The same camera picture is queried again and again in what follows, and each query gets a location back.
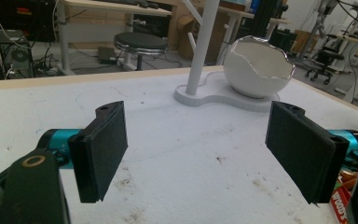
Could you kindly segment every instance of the white pipe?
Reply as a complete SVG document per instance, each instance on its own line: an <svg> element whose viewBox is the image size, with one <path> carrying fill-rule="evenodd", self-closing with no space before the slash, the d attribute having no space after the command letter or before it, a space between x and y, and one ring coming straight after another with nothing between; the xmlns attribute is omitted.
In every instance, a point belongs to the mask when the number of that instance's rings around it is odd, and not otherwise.
<svg viewBox="0 0 358 224"><path fill-rule="evenodd" d="M186 93L195 95L199 86L202 67L205 63L205 56L211 39L214 19L216 18L219 0L207 0L203 10L202 19L204 23L200 27L198 43L194 52L191 64L190 75L188 76Z"/></svg>
<svg viewBox="0 0 358 224"><path fill-rule="evenodd" d="M193 49L193 52L195 52L196 51L196 41L194 40L194 36L190 32L188 32L187 35L188 35L188 40L190 40L190 46Z"/></svg>
<svg viewBox="0 0 358 224"><path fill-rule="evenodd" d="M191 12L191 14L193 14L194 18L196 18L197 22L202 25L202 17L199 12L194 8L193 4L191 4L190 0L183 0L183 3L185 3L186 7Z"/></svg>

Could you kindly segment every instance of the lamp base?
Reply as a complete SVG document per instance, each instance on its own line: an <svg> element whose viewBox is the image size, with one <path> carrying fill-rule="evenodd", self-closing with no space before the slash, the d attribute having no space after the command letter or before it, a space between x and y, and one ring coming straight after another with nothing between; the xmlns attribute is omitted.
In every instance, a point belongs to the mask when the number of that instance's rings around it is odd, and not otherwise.
<svg viewBox="0 0 358 224"><path fill-rule="evenodd" d="M204 81L199 85L196 95L187 94L186 85L178 86L174 98L183 105L201 106L220 103L254 112L269 112L271 102L280 101L277 93L256 99L234 91L223 72L212 72L204 76Z"/></svg>

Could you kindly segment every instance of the stool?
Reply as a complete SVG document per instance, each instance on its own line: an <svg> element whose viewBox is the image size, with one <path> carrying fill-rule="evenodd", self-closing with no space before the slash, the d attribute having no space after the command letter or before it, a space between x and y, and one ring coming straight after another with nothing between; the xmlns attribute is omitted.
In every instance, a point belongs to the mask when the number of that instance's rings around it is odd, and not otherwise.
<svg viewBox="0 0 358 224"><path fill-rule="evenodd" d="M308 77L311 72L314 72L315 75L310 79L311 81L315 81L315 79L318 76L326 76L327 79L324 81L324 85L328 85L330 83L330 79L333 76L333 74L329 71L327 71L328 65L330 65L335 59L337 60L344 60L344 56L341 54L328 50L328 49L322 49L319 54L318 58L316 59L316 62L322 63L322 67L318 69L310 69L305 77Z"/></svg>
<svg viewBox="0 0 358 224"><path fill-rule="evenodd" d="M136 71L142 70L142 58L144 55L160 55L167 52L167 42L163 39L142 33L121 33L115 35L116 48L131 54L137 54Z"/></svg>

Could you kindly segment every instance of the chair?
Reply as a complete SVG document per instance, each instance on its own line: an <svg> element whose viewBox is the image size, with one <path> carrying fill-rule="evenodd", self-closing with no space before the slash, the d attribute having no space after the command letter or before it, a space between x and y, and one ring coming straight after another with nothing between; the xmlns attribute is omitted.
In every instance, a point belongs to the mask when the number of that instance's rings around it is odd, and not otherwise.
<svg viewBox="0 0 358 224"><path fill-rule="evenodd" d="M324 81L324 85L328 85L330 83L331 77L333 73L327 70L328 65L330 65L334 60L344 60L344 56L341 54L334 52L333 49L329 49L324 47L318 54L318 58L316 62L321 63L321 68L312 68L310 69L305 77L308 77L311 72L314 72L315 75L310 79L311 81L315 81L318 76L326 76L327 79Z"/></svg>
<svg viewBox="0 0 358 224"><path fill-rule="evenodd" d="M160 55L167 52L168 45L163 39L142 33L121 33L115 35L116 48L131 54L138 55L136 71L142 70L142 58L144 55Z"/></svg>

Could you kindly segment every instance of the floor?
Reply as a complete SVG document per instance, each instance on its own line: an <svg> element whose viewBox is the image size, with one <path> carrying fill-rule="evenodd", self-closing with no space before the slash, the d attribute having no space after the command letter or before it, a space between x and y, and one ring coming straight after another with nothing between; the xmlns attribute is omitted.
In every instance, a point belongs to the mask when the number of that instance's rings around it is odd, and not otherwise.
<svg viewBox="0 0 358 224"><path fill-rule="evenodd" d="M35 60L44 62L45 71L39 74L40 77L54 77L59 76L57 71L57 63L61 59L60 57L60 46L58 43L35 43L33 46L33 57ZM77 75L85 74L99 74L99 73L115 73L125 72L125 68L114 65L114 64L101 64L98 60L98 52L96 49L75 49L70 48L69 58L71 69ZM132 58L132 62L136 64L136 58ZM336 92L335 88L342 90L348 90L354 83L355 76L358 74L358 66L348 66L349 73L334 74L330 83L324 85L324 77L319 77L315 81L310 81L309 77L305 77L307 69L312 63L306 63L306 66L297 66L294 73L294 78L302 81L316 89L325 91L337 98L342 98L343 95ZM191 61L183 60L176 52L168 52L165 55L158 57L145 56L143 69L167 69L167 68L178 68L178 67L190 67Z"/></svg>

